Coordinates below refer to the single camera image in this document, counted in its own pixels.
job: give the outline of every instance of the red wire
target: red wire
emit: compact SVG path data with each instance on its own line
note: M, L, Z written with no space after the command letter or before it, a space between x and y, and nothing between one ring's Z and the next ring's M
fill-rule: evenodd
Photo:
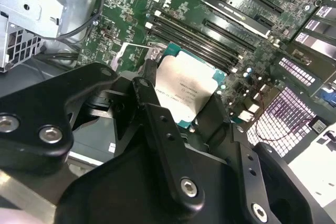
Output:
M259 95L260 95L260 100L261 100L261 104L262 104L262 107L263 107L263 112L262 112L262 114L261 114L261 116L262 116L262 115L264 114L264 112L265 112L265 105L264 105L263 96L261 95L261 92L260 92L260 91L259 91ZM280 138L278 138L278 139L265 139L265 138L263 138L263 137L260 136L260 134L258 133L258 129L257 129L257 126L258 126L258 123L259 123L260 118L259 118L258 121L256 122L256 135L257 135L261 140L263 140L263 141L270 141L270 142L279 141L279 140L283 139L284 137L286 137L286 136L288 136L290 133L292 133L292 132L293 132L297 127L299 127L302 123L309 122L309 121L311 121L311 120L313 119L313 118L311 118L311 119L309 119L309 118L302 119L299 123L297 123L296 125L294 125L293 128L291 128L290 131L289 131L286 135L284 135L284 136L282 136L282 137L280 137Z

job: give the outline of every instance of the ventilation grille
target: ventilation grille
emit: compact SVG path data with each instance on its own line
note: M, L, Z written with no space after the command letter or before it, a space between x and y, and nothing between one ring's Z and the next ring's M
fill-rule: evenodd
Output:
M306 73L303 69L298 67L296 64L291 62L286 58L282 58L279 62L279 65L285 68L288 72L290 72L294 77L296 77L299 81L301 81L304 85L309 87L315 81L311 75Z
M8 62L13 65L29 59L40 47L40 38L34 36L31 39L24 40L24 33L26 32L22 29L9 35L7 44Z
M254 145L258 142L270 144L283 157L311 131L307 124L314 117L315 114L285 88L247 131L247 137Z

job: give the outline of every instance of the green circuit board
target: green circuit board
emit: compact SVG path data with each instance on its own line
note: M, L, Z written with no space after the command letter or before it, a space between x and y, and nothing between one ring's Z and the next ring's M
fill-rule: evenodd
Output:
M316 0L268 0L280 7L281 15L271 12L256 0L222 0L251 18L262 16L273 23L271 35L283 43L287 43L298 31L309 15L317 8ZM105 0L99 25L96 26L87 38L80 52L78 65L98 61L108 66L117 56L123 43L148 46L151 42L163 42L157 36L149 33L145 28L147 22L152 22L156 10L169 14L176 20L189 25L201 32L206 31L204 19L216 20L224 18L223 27L243 41L253 45L254 52L227 39L223 36L215 39L243 56L239 60L238 71L229 73L225 79L226 92L223 100L235 97L237 99L236 83L244 82L243 72L247 67L253 72L264 74L265 70L275 58L278 50L270 41L261 38L232 20L209 9L202 0ZM129 70L137 71L144 63L148 49L137 46L128 46L118 60L117 72Z

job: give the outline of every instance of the metal screw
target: metal screw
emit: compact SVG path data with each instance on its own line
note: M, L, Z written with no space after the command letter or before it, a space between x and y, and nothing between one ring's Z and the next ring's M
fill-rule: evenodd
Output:
M11 62L9 62L9 63L7 63L7 64L5 65L5 70L8 71L8 70L10 70L13 66L14 66L14 64L11 63Z
M42 128L38 135L42 141L48 144L55 144L63 137L62 132L52 126Z
M0 116L0 132L9 133L16 130L19 127L20 123L18 119L11 115L2 115Z
M242 127L240 127L239 125L236 125L236 128L237 128L237 130L238 130L239 132L242 132L242 133L244 133L244 130L243 130L243 128L242 128Z
M184 178L183 180L181 180L181 188L182 191L191 198L197 195L196 185L188 178Z
M195 129L194 126L190 125L190 126L189 126L189 131L190 131L191 133L194 133L194 132L196 131L196 129Z
M146 87L149 87L148 83L144 79L140 79L140 83Z
M107 70L106 68L102 68L101 70L101 73L105 74L106 76L111 76L111 72L109 70Z
M262 223L267 222L267 214L266 214L265 210L260 205L258 205L257 203L253 203L252 204L252 210L253 210L253 213L256 215L256 217Z

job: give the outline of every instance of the black bracket arm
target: black bracket arm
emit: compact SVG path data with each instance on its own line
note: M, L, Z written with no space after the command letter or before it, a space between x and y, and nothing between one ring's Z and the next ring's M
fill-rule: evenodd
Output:
M73 145L72 126L82 104L116 78L92 63L1 98L0 166L34 173L59 169Z

